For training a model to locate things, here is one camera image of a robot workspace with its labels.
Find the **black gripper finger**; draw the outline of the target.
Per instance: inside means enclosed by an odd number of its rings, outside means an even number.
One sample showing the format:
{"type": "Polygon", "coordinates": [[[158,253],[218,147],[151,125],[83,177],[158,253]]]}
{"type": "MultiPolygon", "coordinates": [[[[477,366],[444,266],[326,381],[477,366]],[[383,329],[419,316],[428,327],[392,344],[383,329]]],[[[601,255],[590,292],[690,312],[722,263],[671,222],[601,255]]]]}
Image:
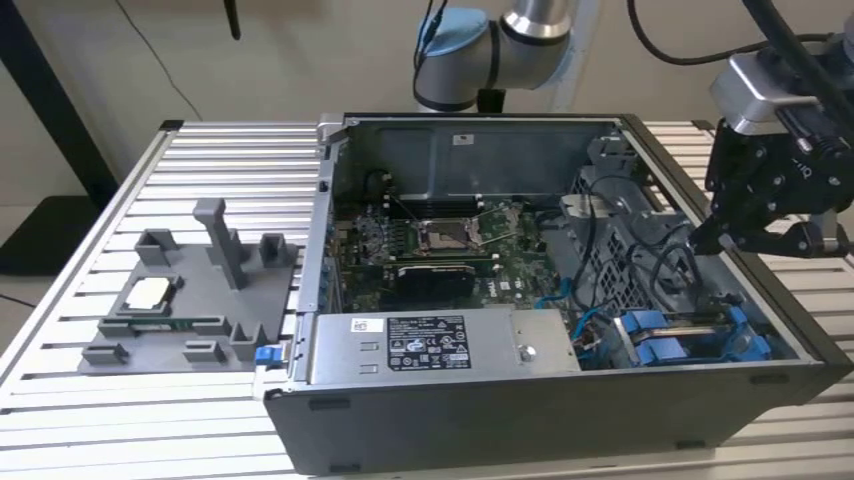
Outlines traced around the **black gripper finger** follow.
{"type": "Polygon", "coordinates": [[[827,233],[813,222],[794,223],[785,233],[754,230],[733,234],[741,251],[794,258],[841,258],[842,225],[827,233]]]}
{"type": "Polygon", "coordinates": [[[709,215],[689,237],[694,253],[719,254],[738,248],[733,234],[769,231],[781,218],[775,196],[786,173],[778,163],[790,153],[789,133],[745,135],[726,120],[718,122],[705,179],[713,199],[709,215]]]}

